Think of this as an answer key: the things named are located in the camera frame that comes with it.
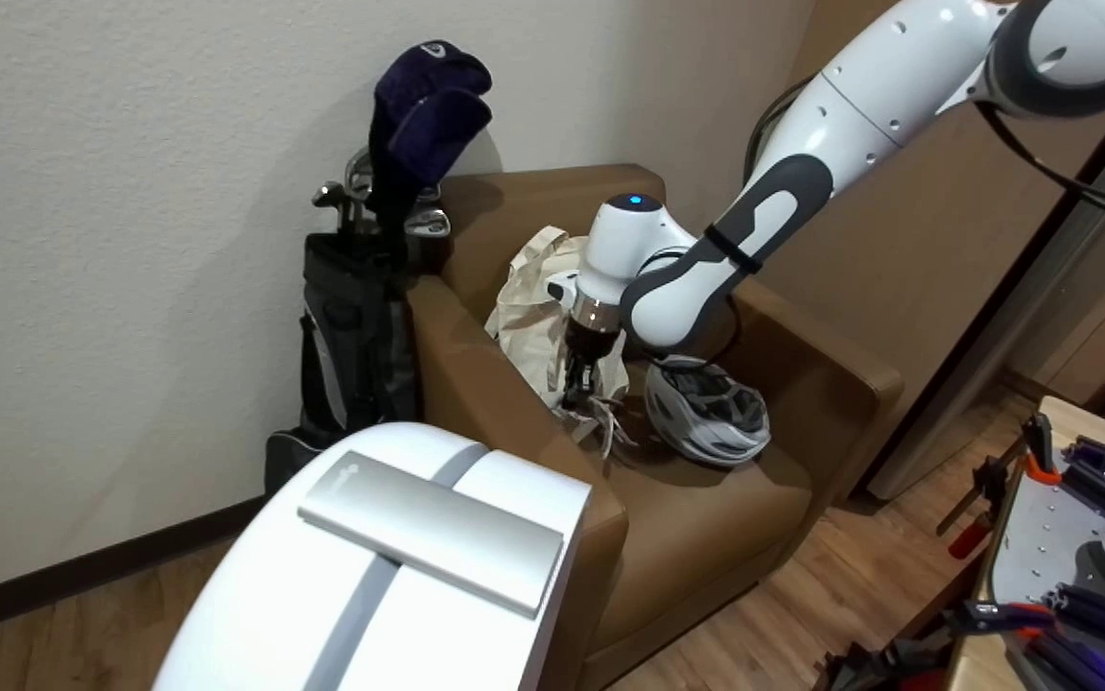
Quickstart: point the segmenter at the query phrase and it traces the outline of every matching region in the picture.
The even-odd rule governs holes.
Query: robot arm
[[[601,203],[577,295],[583,330],[681,346],[836,190],[965,100],[1000,110],[1105,110],[1105,0],[900,0],[789,105],[740,197],[685,235],[639,197]]]

